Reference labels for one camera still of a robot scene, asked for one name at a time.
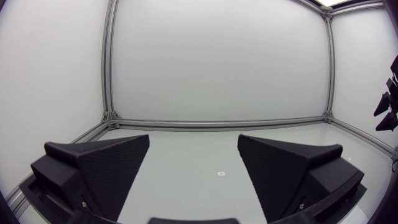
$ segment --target white floor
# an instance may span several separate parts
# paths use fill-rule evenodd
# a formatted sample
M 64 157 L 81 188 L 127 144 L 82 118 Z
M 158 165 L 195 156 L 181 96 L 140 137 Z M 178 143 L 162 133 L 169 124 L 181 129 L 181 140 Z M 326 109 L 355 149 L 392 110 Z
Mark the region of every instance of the white floor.
M 101 138 L 149 134 L 150 148 L 118 222 L 147 223 L 151 217 L 206 220 L 234 217 L 265 223 L 256 192 L 237 149 L 240 133 L 312 145 L 343 145 L 342 157 L 365 173 L 368 189 L 358 204 L 370 218 L 386 192 L 391 159 L 329 124 L 242 132 L 173 133 L 117 129 Z M 217 172 L 224 171 L 225 176 Z M 29 209 L 21 223 L 41 223 Z

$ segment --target textured black foam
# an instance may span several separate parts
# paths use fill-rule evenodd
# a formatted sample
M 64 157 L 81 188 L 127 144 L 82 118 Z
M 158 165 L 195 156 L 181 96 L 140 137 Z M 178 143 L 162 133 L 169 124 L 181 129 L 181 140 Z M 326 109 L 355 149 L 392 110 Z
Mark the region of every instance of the textured black foam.
M 79 168 L 104 217 L 113 221 L 119 217 L 148 148 L 148 135 L 81 144 L 45 144 L 47 155 Z
M 239 136 L 239 153 L 267 222 L 278 220 L 310 167 L 340 157 L 342 146 L 308 146 Z

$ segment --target white backdrop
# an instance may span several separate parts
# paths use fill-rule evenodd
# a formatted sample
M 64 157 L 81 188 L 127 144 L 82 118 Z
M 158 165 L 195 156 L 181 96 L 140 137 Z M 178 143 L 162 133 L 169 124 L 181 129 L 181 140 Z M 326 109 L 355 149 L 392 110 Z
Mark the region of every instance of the white backdrop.
M 333 114 L 392 147 L 398 132 L 376 131 L 386 113 L 373 116 L 388 91 L 390 66 L 398 54 L 398 38 L 385 9 L 340 15 L 332 21 L 336 52 Z
M 44 155 L 102 115 L 107 0 L 8 0 L 0 12 L 0 190 L 6 196 Z
M 123 118 L 226 121 L 320 116 L 323 19 L 292 0 L 124 0 L 113 42 Z

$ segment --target black object edge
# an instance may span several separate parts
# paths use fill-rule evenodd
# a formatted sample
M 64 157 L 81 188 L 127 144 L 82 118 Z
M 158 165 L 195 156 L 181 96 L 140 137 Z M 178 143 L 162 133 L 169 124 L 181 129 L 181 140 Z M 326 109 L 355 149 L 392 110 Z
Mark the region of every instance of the black object edge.
M 384 194 L 377 210 L 369 220 L 368 224 L 376 223 L 398 223 L 398 174 L 393 173 L 390 184 Z

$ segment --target aluminum frame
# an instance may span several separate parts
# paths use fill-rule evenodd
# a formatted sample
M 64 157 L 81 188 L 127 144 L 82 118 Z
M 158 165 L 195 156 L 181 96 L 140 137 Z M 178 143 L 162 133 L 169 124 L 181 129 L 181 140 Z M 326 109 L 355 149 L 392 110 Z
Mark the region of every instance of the aluminum frame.
M 113 94 L 112 94 L 112 49 L 114 21 L 116 18 L 116 9 L 119 0 L 109 0 L 108 9 L 106 11 L 103 45 L 102 45 L 102 94 L 103 94 L 103 121 L 111 121 L 118 119 L 119 116 L 114 111 Z
M 360 11 L 360 10 L 364 10 L 364 9 L 374 9 L 374 8 L 379 8 L 379 7 L 384 7 L 383 3 L 380 1 L 366 1 L 366 2 L 360 2 L 357 4 L 353 4 L 350 6 L 341 7 L 339 9 L 331 10 L 330 15 L 331 16 L 339 16 L 339 15 L 346 14 L 349 12 Z
M 323 116 L 256 121 L 146 121 L 122 119 L 120 128 L 146 131 L 247 131 L 318 124 Z
M 326 101 L 326 109 L 324 112 L 325 122 L 330 123 L 330 119 L 333 117 L 331 111 L 333 106 L 333 97 L 335 95 L 335 80 L 336 80 L 336 64 L 335 64 L 335 40 L 333 38 L 333 30 L 331 28 L 332 16 L 329 12 L 326 12 L 323 16 L 323 20 L 326 25 L 326 33 L 328 35 L 329 45 L 329 87 L 328 87 L 328 99 Z

